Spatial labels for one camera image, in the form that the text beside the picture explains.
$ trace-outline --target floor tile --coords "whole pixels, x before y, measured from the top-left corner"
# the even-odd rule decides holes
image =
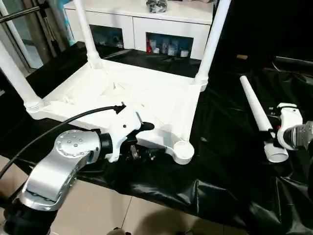
[[[77,181],[58,212],[54,235],[106,235],[121,227],[131,197]]]
[[[230,226],[224,226],[224,235],[247,235],[248,233],[243,229],[237,229]]]
[[[132,197],[123,229],[132,235],[175,235],[189,229],[194,235],[223,235],[221,224],[136,197]]]
[[[0,169],[8,163],[8,159],[0,156]],[[12,166],[0,180],[0,196],[9,197],[14,192],[15,167]]]

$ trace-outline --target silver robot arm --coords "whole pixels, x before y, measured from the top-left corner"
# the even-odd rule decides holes
[[[95,163],[100,150],[105,151],[109,162],[117,161],[121,144],[141,126],[138,113],[125,107],[110,125],[108,133],[63,132],[56,138],[51,152],[29,175],[19,196],[21,203],[37,211],[57,211],[75,183],[77,172],[85,165]]]
[[[77,172],[97,161],[101,149],[96,132],[70,130],[60,134],[51,152],[32,170],[20,201],[38,211],[56,211],[75,183]]]

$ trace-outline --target black cloth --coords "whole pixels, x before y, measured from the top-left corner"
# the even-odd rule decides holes
[[[99,47],[98,51],[102,57],[122,53],[109,60],[190,77],[195,76],[200,65],[196,60],[135,50]],[[77,43],[27,79],[44,97],[86,60],[86,49]],[[165,154],[153,161],[121,159],[110,164],[103,160],[84,168],[79,179],[244,228],[251,234],[313,234],[313,203],[307,194],[310,156],[305,151],[290,151],[284,163],[272,164],[266,159],[240,75],[243,73],[211,71],[192,126],[190,142],[195,156],[189,164],[178,165]],[[269,107],[280,102],[299,105],[304,121],[313,120],[313,86],[301,76],[270,70],[248,70],[245,75],[274,126],[279,125],[279,120]],[[8,158],[59,123],[33,120],[13,90],[7,90],[0,98],[0,107],[7,110],[1,115],[0,154]],[[38,141],[19,161],[35,165],[51,150],[59,133],[73,128],[67,125]]]

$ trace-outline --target metal rod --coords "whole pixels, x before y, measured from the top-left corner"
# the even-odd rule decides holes
[[[39,6],[34,6],[32,8],[26,9],[26,10],[15,12],[15,13],[12,13],[10,15],[6,15],[6,16],[0,17],[0,23],[11,21],[11,20],[13,20],[15,18],[18,18],[20,16],[24,16],[26,14],[29,14],[29,13],[32,13],[32,12],[35,12],[35,11],[39,11],[39,10],[40,10]]]

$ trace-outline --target white pipe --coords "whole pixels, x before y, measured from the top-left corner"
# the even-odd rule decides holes
[[[219,43],[220,35],[223,29],[223,25],[228,13],[231,0],[220,0],[216,15],[212,24],[211,32],[206,43],[204,55],[200,64],[199,71],[195,77],[195,83],[201,84],[201,91],[203,92],[208,84],[209,71],[213,61],[216,47]]]
[[[76,12],[78,14],[80,27],[82,29],[84,39],[85,39],[88,62],[90,63],[90,66],[93,69],[102,69],[103,68],[102,61],[94,45],[93,37],[91,34],[91,29],[87,21],[85,11],[83,9],[83,4],[81,0],[74,0],[74,4],[76,7]]]
[[[269,122],[269,119],[266,116],[266,113],[264,112],[258,98],[256,97],[247,77],[241,76],[240,81],[259,130],[268,131],[269,129],[272,129],[272,125]],[[274,139],[275,133],[271,132],[271,136]],[[288,158],[288,152],[286,149],[282,147],[276,147],[272,142],[264,142],[264,151],[267,159],[272,163],[281,163]]]
[[[6,15],[9,14],[8,11],[5,8],[5,5],[4,5],[2,0],[0,0],[0,12],[1,12],[1,14],[3,16],[6,16]],[[23,53],[23,56],[25,57],[25,60],[28,62],[29,66],[31,68],[37,69],[36,63],[33,61],[31,56],[29,55],[28,50],[26,49],[25,44],[23,43],[23,41],[22,41],[22,39],[21,39],[21,37],[19,35],[19,32],[15,28],[15,25],[13,24],[13,22],[12,21],[8,21],[6,23],[7,23],[8,27],[9,27],[9,29],[10,29],[14,39],[15,39],[17,45],[21,49],[21,51]]]
[[[260,131],[268,131],[273,129],[271,123],[269,122],[268,116],[264,112],[258,97],[256,97],[248,79],[246,76],[240,77],[241,84],[246,94],[246,98],[249,102],[250,108],[252,110],[253,116],[255,118],[256,124]]]
[[[29,113],[38,111],[43,107],[43,101],[36,95],[31,88],[22,72],[14,63],[12,57],[5,49],[3,43],[0,41],[0,68],[6,75],[7,79],[11,82],[20,97],[24,101],[24,106]]]

